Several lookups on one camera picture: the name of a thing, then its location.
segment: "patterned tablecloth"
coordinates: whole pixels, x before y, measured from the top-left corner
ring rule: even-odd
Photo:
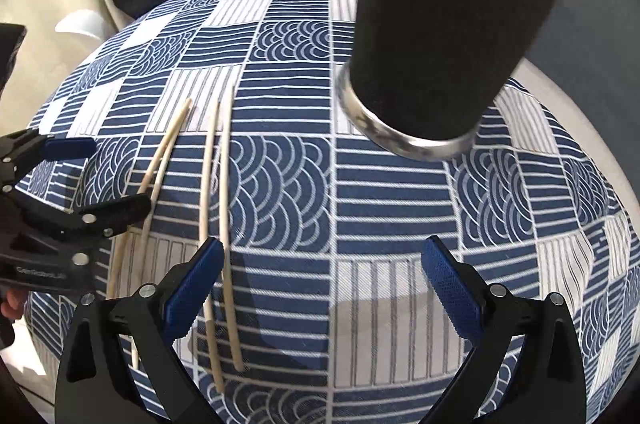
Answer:
[[[230,360],[216,284],[226,393],[212,386],[198,319],[175,343],[226,422],[419,420],[458,369],[460,340],[418,254],[438,234],[487,281],[575,314],[588,417],[610,401],[640,342],[640,245],[616,193],[544,106],[510,80],[474,149],[447,162],[394,156],[357,133],[334,98],[356,0],[169,0],[102,45],[31,126],[91,135],[87,161],[43,163],[20,187],[61,208],[133,194],[175,109],[177,140],[152,226],[145,281],[198,238],[207,118],[236,88],[230,166],[234,296],[247,371]],[[210,234],[218,232],[211,185]],[[140,229],[134,229],[135,246]],[[120,294],[130,292],[127,251]],[[105,289],[110,251],[100,253]],[[34,336],[59,357],[74,304],[34,294]],[[514,339],[483,410],[510,379]],[[162,413],[142,372],[149,407]]]

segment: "tablecloth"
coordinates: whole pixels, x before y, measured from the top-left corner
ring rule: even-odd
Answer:
[[[640,244],[615,191],[513,79],[486,110],[473,150],[455,159],[414,162],[364,138],[334,96],[356,3],[167,1],[84,61],[30,125],[95,137],[96,155],[43,163],[20,188],[66,209],[135,193],[173,112],[193,98],[149,240],[143,279],[159,281],[196,249],[207,119],[232,87],[232,264],[247,370],[231,363],[218,283],[224,396],[208,371],[202,318],[174,344],[226,422],[420,420],[469,350],[420,267],[431,234],[487,282],[525,297],[564,295],[593,420],[640,343]],[[215,178],[210,193],[216,235]],[[121,295],[137,287],[130,268],[140,228],[132,233]],[[99,253],[98,290],[110,252]],[[74,306],[66,297],[30,298],[33,335],[56,357]],[[512,341],[483,412],[499,401],[521,344]],[[133,375],[162,414],[143,371]]]

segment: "bolt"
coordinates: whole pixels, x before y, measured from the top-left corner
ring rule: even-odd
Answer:
[[[504,285],[500,285],[499,283],[493,284],[489,288],[489,292],[497,298],[504,298],[505,296],[507,296],[506,287]]]
[[[80,298],[80,303],[84,306],[91,305],[94,302],[95,296],[89,292]]]
[[[562,303],[564,303],[564,298],[557,292],[552,292],[551,296],[549,296],[549,299],[554,305],[562,306]]]
[[[156,293],[156,286],[153,283],[147,283],[146,285],[143,285],[142,287],[140,287],[140,290],[138,291],[138,293],[143,298],[151,298],[151,296],[153,296]]]
[[[89,263],[89,257],[84,253],[76,253],[71,258],[71,261],[76,265],[83,266]]]

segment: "blue rubber pad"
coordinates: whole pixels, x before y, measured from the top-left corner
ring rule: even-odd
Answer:
[[[422,268],[458,335],[476,346],[482,337],[481,308],[460,279],[449,257],[431,239],[427,239],[422,252]]]
[[[164,305],[162,339],[168,346],[187,335],[224,263],[225,249],[222,243],[211,239],[200,259]]]
[[[95,153],[96,148],[95,140],[91,137],[48,139],[40,149],[40,156],[49,162],[86,159]]]

